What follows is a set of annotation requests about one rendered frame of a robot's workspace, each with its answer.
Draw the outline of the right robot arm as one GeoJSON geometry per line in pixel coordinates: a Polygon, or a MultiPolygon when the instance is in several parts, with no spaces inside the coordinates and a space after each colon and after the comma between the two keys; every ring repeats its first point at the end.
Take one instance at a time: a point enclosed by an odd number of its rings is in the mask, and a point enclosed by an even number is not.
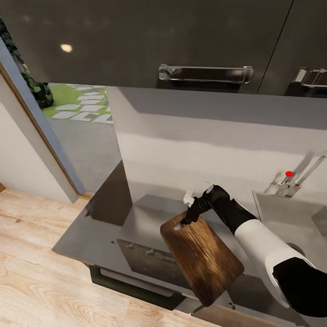
{"type": "Polygon", "coordinates": [[[210,186],[200,198],[192,194],[190,188],[183,198],[188,211],[181,224],[195,223],[200,214],[213,209],[277,302],[293,308],[310,327],[327,327],[327,273],[269,230],[241,201],[230,200],[219,185],[210,186]]]}

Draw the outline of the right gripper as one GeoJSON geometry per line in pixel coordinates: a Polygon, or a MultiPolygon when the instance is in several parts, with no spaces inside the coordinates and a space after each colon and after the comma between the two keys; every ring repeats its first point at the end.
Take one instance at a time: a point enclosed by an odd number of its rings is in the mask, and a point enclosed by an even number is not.
{"type": "Polygon", "coordinates": [[[200,214],[205,213],[206,211],[202,209],[202,207],[199,205],[199,199],[197,197],[194,197],[194,202],[191,205],[191,207],[188,208],[188,211],[186,213],[186,218],[181,221],[181,224],[191,224],[191,222],[197,222],[200,214]]]}

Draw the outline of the cutting board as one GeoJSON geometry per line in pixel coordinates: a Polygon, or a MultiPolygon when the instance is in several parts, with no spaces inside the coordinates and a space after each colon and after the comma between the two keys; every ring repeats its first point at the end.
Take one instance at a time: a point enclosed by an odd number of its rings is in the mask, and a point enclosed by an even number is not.
{"type": "Polygon", "coordinates": [[[160,232],[201,304],[211,306],[244,272],[244,266],[199,216],[179,230],[187,211],[164,223],[160,232]]]}

